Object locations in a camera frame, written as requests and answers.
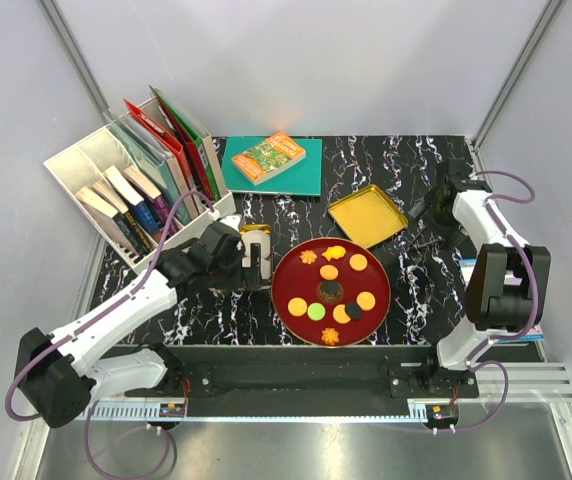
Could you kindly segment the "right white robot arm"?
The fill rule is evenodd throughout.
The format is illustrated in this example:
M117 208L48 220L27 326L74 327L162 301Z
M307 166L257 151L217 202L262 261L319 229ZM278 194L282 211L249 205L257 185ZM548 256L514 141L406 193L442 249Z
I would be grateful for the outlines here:
M477 252L462 319L423 362L420 384L432 396L452 389L456 377L473 372L479 357L500 340L519 340L540 322L551 254L520 236L499 209L503 195L465 160L438 166L437 184L410 212L434 234L442 249L470 239Z

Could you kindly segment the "gold cookie tin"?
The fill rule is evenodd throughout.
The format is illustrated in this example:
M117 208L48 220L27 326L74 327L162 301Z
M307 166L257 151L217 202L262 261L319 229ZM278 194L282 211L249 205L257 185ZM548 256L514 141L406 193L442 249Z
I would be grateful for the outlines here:
M264 233L264 257L262 259L259 258L259 252L256 251L256 246L254 246L254 250L252 251L253 258L251 260L245 260L245 247L241 238L240 246L237 247L238 252L233 255L232 266L230 268L220 268L215 271L209 281L210 289L220 291L259 291L240 289L240 273L242 267L259 268L262 278L269 281L270 287L273 271L271 228L268 224L250 224L244 225L240 228L240 237L245 232Z

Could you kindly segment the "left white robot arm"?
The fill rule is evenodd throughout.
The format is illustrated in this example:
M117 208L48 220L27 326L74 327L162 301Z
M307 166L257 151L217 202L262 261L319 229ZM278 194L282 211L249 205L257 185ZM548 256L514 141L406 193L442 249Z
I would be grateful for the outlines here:
M81 415L93 402L134 390L169 396L186 383L182 362L161 344L126 355L107 352L153 316L198 293L257 291L272 274L271 239L215 221L198 238L157 251L148 268L122 291L49 334L34 328L19 342L15 378L6 394L9 417L20 391L51 428Z

